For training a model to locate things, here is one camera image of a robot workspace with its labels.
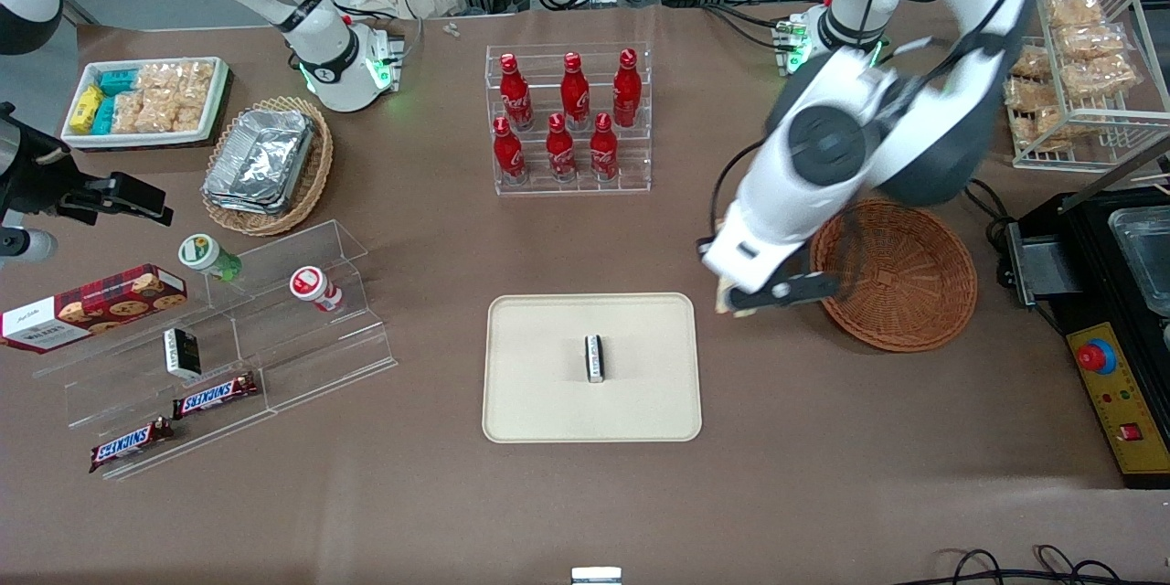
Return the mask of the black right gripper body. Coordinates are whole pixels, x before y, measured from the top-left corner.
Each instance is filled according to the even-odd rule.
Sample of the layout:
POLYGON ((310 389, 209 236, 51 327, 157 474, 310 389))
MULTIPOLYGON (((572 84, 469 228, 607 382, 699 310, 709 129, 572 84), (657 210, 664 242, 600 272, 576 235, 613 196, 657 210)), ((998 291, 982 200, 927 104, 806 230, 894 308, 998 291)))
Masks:
POLYGON ((4 214, 54 214, 74 184, 71 149, 14 118, 15 110, 12 102, 1 105, 4 214))

